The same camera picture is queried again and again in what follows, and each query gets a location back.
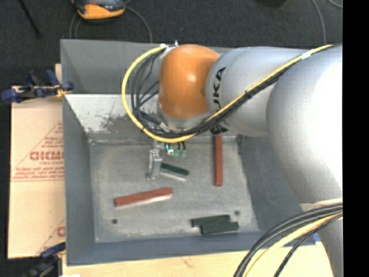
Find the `wooden block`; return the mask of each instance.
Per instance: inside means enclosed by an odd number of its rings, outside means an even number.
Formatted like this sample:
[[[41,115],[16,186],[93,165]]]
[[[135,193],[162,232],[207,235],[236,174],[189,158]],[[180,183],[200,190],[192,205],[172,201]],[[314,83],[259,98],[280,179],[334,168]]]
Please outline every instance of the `wooden block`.
[[[170,198],[172,195],[173,189],[170,187],[156,189],[128,196],[117,197],[114,199],[114,206],[115,207],[131,206],[161,201]]]

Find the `black cable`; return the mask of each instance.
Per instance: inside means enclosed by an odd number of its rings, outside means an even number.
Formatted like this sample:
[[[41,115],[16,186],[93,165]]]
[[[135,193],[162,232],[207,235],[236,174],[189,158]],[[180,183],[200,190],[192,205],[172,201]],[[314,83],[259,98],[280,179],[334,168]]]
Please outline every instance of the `black cable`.
[[[143,18],[142,15],[139,14],[139,12],[137,12],[136,10],[134,10],[132,7],[126,6],[126,9],[128,9],[129,11],[133,12],[145,25],[148,34],[149,34],[149,43],[153,43],[153,36],[152,36],[152,31],[150,29],[149,24],[146,22],[146,20]]]
[[[300,240],[298,240],[298,242],[296,244],[294,244],[294,246],[291,248],[291,250],[288,252],[288,254],[286,255],[286,257],[284,258],[283,262],[280,264],[280,266],[278,267],[278,270],[276,271],[276,273],[274,274],[273,277],[279,277],[279,275],[282,273],[282,270],[284,269],[284,267],[287,265],[287,262],[291,259],[292,255],[294,254],[294,252],[297,250],[297,248],[310,236],[312,236],[313,234],[315,234],[316,232],[318,232],[319,230],[321,230],[322,228],[326,227],[327,225],[337,221],[339,218],[341,217],[341,215],[336,216],[333,219],[328,220],[327,222],[321,224],[319,227],[317,227],[316,229],[306,233],[304,236],[301,237]]]
[[[35,31],[36,37],[37,37],[38,39],[42,38],[42,34],[41,34],[41,32],[39,31],[39,29],[38,29],[38,27],[37,27],[37,25],[36,25],[35,21],[33,20],[33,18],[32,18],[32,16],[31,16],[31,14],[30,14],[30,12],[29,12],[29,10],[28,10],[27,6],[25,5],[24,1],[23,1],[23,0],[18,0],[18,2],[19,2],[19,4],[21,5],[21,7],[22,7],[22,9],[23,9],[23,11],[24,11],[24,13],[25,13],[25,15],[27,16],[27,19],[28,19],[28,21],[30,22],[30,24],[31,24],[31,26],[32,26],[32,28],[33,28],[33,30]]]
[[[286,221],[272,227],[268,230],[249,250],[248,254],[239,264],[234,277],[243,276],[249,262],[253,258],[253,256],[269,241],[275,239],[276,237],[290,231],[292,229],[297,229],[304,224],[313,222],[315,220],[327,217],[329,215],[334,215],[338,212],[342,211],[342,204],[335,204],[328,207],[317,208],[308,212],[303,212],[302,214],[298,214],[293,216]]]

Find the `clamp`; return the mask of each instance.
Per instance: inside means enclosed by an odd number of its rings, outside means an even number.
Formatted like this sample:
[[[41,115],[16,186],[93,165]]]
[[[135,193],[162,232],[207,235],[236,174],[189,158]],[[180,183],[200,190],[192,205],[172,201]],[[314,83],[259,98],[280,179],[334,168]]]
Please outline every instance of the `clamp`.
[[[28,72],[26,76],[26,84],[17,88],[11,88],[1,93],[1,98],[4,102],[21,103],[25,100],[45,98],[46,96],[62,96],[70,92],[74,85],[72,82],[60,83],[55,73],[48,69],[46,70],[47,85],[40,86],[42,81],[35,74],[34,70]]]
[[[57,244],[44,252],[41,252],[40,258],[43,260],[40,264],[32,267],[22,276],[25,277],[45,277],[54,268],[58,270],[58,276],[61,276],[61,258],[58,256],[60,252],[66,249],[65,242]]]

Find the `kuka logo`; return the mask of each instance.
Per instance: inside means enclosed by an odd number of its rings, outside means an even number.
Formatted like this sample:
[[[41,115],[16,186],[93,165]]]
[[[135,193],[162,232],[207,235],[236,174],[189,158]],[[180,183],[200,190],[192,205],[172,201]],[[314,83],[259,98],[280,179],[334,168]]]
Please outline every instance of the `kuka logo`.
[[[221,68],[220,70],[218,70],[218,72],[216,74],[216,78],[218,79],[218,82],[217,82],[217,84],[216,83],[213,84],[213,103],[218,105],[217,111],[219,111],[221,109],[220,102],[219,102],[218,90],[220,88],[221,75],[224,72],[225,68],[226,67]]]

